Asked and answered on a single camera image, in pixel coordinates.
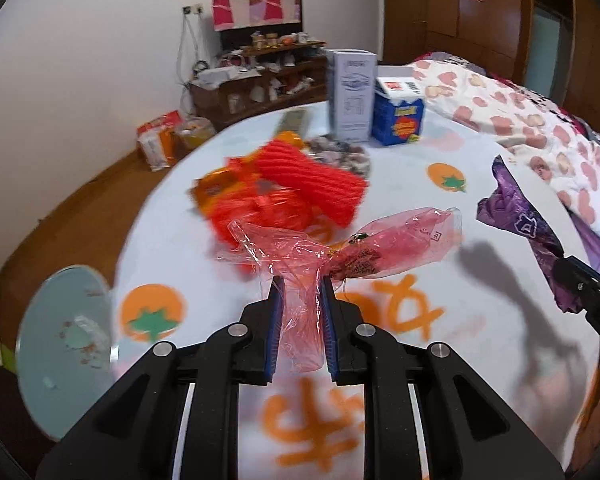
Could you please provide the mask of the purple foil wrapper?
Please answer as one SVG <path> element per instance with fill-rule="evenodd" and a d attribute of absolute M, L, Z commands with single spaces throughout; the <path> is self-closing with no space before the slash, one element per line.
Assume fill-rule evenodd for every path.
<path fill-rule="evenodd" d="M 524 195 L 501 156 L 494 158 L 492 174 L 496 189 L 489 197 L 479 200 L 477 220 L 525 238 L 558 308 L 565 313 L 579 313 L 583 309 L 581 300 L 566 285 L 559 284 L 553 275 L 555 263 L 565 255 L 559 238 Z"/>

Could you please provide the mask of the pink transparent plastic bag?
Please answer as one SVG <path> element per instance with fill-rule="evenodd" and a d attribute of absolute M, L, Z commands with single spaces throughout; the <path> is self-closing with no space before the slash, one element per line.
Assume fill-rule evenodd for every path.
<path fill-rule="evenodd" d="M 324 276 L 338 286 L 355 278 L 385 278 L 442 260 L 460 244 L 462 215 L 456 208 L 419 208 L 376 219 L 339 248 L 300 231 L 233 221 L 237 242 L 221 260 L 250 266 L 261 278 L 284 281 L 280 348 L 296 373 L 325 363 L 318 285 Z"/>

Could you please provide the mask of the red foil wrapper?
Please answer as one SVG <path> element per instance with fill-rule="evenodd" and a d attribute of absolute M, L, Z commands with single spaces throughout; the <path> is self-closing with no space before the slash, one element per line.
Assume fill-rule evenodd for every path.
<path fill-rule="evenodd" d="M 230 246 L 237 245 L 230 232 L 233 221 L 304 231 L 315 218 L 297 191 L 263 180 L 252 156 L 227 159 L 223 167 L 197 179 L 190 195 L 216 238 Z"/>

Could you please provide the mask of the light blue trash bin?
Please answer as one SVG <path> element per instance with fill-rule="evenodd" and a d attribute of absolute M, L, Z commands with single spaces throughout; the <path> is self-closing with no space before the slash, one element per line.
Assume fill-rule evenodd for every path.
<path fill-rule="evenodd" d="M 38 429 L 53 441 L 114 383 L 110 288 L 89 266 L 67 266 L 43 282 L 20 322 L 19 391 Z"/>

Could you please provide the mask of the heart-print white quilt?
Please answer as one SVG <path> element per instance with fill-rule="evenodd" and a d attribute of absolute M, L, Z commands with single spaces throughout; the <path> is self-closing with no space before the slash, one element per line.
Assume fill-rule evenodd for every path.
<path fill-rule="evenodd" d="M 600 237 L 600 144 L 573 119 L 530 90 L 458 63 L 428 58 L 408 67 L 428 107 L 492 136 Z"/>

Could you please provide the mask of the blue LOOK milk carton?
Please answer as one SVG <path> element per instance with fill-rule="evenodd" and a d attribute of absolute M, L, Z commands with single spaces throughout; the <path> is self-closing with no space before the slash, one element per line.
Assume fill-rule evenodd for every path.
<path fill-rule="evenodd" d="M 385 146 L 417 142 L 424 109 L 422 92 L 413 78 L 378 77 L 372 137 Z"/>

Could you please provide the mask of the brown wooden wardrobe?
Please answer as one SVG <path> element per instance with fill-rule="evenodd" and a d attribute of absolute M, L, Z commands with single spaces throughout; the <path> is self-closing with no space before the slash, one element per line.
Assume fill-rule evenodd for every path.
<path fill-rule="evenodd" d="M 600 131 L 600 0 L 384 0 L 381 33 L 389 64 L 449 52 Z"/>

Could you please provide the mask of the grey patterned crumpled cloth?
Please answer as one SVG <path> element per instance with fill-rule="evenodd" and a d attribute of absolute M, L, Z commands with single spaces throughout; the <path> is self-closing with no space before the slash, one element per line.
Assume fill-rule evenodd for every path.
<path fill-rule="evenodd" d="M 326 166 L 349 171 L 363 179 L 370 175 L 370 155 L 364 148 L 340 141 L 331 133 L 306 140 L 303 151 Z"/>

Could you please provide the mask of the yellow plastic bag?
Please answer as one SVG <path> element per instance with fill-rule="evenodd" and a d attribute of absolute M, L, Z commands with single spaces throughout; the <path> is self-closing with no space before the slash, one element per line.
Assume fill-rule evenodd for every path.
<path fill-rule="evenodd" d="M 175 128 L 175 133 L 189 151 L 196 150 L 216 135 L 214 125 L 204 117 L 189 117 Z"/>

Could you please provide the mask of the grey milk carton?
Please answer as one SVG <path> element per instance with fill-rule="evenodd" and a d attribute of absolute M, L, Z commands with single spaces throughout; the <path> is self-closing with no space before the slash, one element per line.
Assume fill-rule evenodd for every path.
<path fill-rule="evenodd" d="M 328 49 L 329 125 L 336 138 L 364 143 L 372 128 L 377 56 L 358 49 Z"/>

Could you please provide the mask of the gold black remote-like packet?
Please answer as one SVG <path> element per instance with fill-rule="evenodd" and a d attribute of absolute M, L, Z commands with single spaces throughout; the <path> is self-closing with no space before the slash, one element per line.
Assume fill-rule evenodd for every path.
<path fill-rule="evenodd" d="M 306 107 L 294 107 L 285 110 L 275 128 L 274 136 L 291 132 L 303 139 L 309 129 L 311 118 L 312 112 Z"/>

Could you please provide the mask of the dark wooden TV cabinet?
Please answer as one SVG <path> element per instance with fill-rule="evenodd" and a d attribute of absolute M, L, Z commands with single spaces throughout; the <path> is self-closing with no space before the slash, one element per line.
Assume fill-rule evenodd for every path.
<path fill-rule="evenodd" d="M 188 84 L 194 111 L 223 130 L 243 119 L 326 99 L 326 44 L 242 49 Z"/>

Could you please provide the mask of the television with patterned cover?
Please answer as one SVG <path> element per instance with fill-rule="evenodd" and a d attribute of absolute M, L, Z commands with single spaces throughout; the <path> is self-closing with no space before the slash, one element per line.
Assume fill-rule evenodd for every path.
<path fill-rule="evenodd" d="M 251 46 L 252 36 L 302 32 L 302 0 L 211 0 L 213 29 L 223 50 Z"/>

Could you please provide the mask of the wall power socket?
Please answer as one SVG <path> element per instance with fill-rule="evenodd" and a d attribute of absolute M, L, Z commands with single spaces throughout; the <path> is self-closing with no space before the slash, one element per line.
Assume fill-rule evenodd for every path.
<path fill-rule="evenodd" d="M 202 12 L 204 12 L 204 7 L 202 6 L 201 3 L 198 3 L 198 4 L 195 4 L 194 6 L 183 6 L 182 11 L 183 11 L 184 15 L 188 15 L 188 14 L 200 15 Z"/>

